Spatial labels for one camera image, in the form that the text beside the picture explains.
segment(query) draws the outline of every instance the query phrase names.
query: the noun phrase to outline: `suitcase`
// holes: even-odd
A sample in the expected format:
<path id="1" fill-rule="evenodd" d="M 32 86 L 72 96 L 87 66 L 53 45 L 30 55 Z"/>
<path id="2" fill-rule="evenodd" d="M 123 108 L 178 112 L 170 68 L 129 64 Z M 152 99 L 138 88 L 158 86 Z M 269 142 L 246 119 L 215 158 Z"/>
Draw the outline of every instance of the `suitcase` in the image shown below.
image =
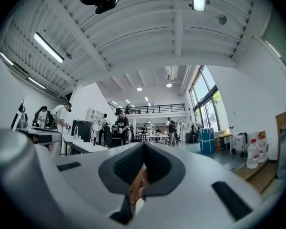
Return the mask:
<path id="1" fill-rule="evenodd" d="M 200 151 L 204 154 L 215 152 L 215 139 L 213 128 L 203 128 L 199 130 Z"/>

